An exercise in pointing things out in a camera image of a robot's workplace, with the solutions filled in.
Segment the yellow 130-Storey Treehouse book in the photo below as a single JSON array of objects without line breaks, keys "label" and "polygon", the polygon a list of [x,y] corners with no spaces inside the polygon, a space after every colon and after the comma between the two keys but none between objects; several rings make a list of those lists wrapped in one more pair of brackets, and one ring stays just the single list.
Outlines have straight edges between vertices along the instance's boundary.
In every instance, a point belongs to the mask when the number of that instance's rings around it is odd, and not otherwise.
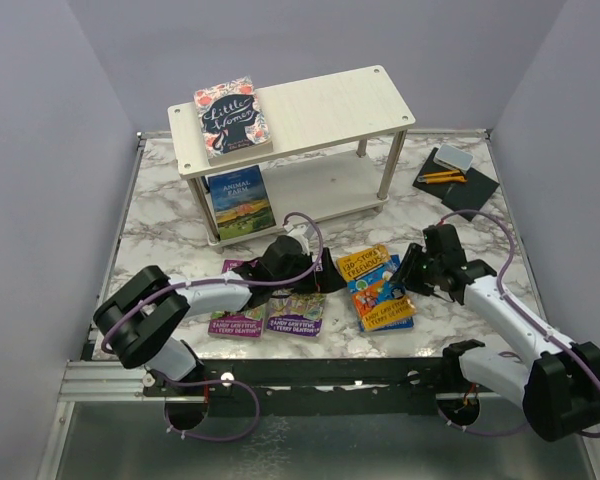
[{"label": "yellow 130-Storey Treehouse book", "polygon": [[416,308],[406,289],[390,281],[400,266],[398,255],[376,244],[336,261],[347,284],[363,333],[411,329]]}]

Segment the Animal Farm book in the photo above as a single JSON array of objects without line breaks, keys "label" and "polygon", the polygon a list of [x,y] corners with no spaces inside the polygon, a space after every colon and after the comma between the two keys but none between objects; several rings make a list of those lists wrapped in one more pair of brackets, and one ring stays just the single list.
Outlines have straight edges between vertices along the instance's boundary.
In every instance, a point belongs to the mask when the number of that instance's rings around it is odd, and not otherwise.
[{"label": "Animal Farm book", "polygon": [[211,176],[207,180],[221,240],[229,240],[276,225],[258,165]]}]

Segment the Little Women book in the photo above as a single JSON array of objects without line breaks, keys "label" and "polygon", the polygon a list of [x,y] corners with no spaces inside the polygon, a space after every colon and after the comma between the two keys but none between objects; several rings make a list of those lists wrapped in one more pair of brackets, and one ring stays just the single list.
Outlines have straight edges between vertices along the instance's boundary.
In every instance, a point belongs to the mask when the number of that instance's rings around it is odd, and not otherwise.
[{"label": "Little Women book", "polygon": [[250,76],[193,94],[207,160],[242,160],[273,150],[269,124]]}]

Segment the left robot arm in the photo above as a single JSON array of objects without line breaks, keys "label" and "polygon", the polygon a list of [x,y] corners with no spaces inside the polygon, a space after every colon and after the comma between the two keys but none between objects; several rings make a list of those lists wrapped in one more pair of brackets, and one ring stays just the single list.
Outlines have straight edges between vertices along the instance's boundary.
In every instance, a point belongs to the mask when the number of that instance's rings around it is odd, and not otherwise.
[{"label": "left robot arm", "polygon": [[313,295],[345,287],[328,248],[314,259],[299,239],[282,235],[261,256],[216,277],[174,281],[158,266],[147,266],[94,312],[93,321],[102,349],[124,368],[143,366],[186,395],[200,385],[203,367],[193,349],[173,336],[184,318],[250,310],[281,290]]}]

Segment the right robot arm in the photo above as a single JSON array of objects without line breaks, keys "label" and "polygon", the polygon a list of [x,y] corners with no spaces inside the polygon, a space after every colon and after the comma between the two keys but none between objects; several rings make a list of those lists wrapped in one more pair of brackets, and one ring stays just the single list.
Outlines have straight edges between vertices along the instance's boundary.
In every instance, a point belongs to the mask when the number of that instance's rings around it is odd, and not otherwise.
[{"label": "right robot arm", "polygon": [[454,226],[440,222],[410,244],[391,280],[430,296],[437,290],[485,320],[513,349],[505,359],[483,342],[449,345],[441,383],[461,391],[484,386],[521,408],[545,441],[571,434],[600,438],[600,348],[577,343],[542,320],[504,285],[502,272],[467,259]]}]

